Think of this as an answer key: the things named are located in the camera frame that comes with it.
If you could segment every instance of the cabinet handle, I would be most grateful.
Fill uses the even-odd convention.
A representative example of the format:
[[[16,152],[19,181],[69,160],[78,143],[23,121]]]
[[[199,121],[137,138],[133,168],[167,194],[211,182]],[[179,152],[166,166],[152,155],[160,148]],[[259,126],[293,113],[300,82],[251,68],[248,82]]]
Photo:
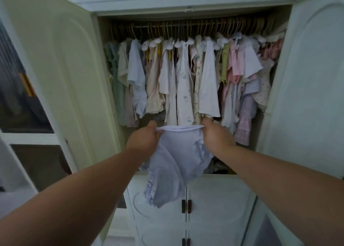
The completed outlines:
[[[185,213],[185,210],[187,207],[186,204],[187,204],[186,200],[182,200],[182,213]]]
[[[188,200],[187,201],[187,213],[191,213],[192,211],[192,201],[191,200]]]

